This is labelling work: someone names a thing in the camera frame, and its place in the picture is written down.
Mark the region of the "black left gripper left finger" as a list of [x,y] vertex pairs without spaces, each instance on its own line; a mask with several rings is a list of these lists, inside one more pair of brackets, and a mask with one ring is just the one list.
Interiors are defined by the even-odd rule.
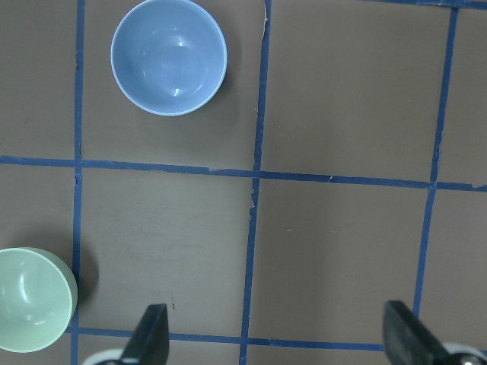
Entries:
[[119,362],[121,364],[164,365],[169,356],[169,328],[166,304],[151,304],[145,310]]

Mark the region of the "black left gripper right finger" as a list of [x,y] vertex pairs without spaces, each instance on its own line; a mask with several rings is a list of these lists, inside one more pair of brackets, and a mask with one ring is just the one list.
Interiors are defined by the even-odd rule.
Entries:
[[455,356],[398,300],[384,304],[383,347],[391,364],[452,364]]

